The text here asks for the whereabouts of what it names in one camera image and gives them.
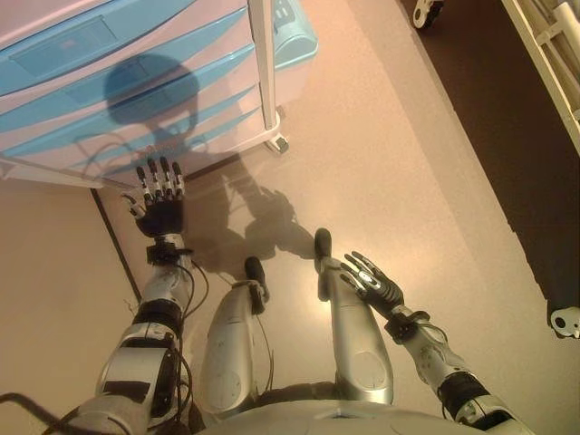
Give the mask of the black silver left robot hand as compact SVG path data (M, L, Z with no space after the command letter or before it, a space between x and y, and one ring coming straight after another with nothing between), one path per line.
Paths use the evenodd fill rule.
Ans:
M179 164L169 163L165 156L148 158L146 175L142 166L136 168L142 200L122 193L138 229L149 238L179 235L183 231L185 181Z

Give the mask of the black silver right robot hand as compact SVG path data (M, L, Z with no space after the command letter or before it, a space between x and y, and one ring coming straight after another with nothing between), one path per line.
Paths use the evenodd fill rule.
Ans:
M392 318L394 309L404 304L400 287L369 258L357 251L344 255L340 264L341 279L356 295L386 320Z

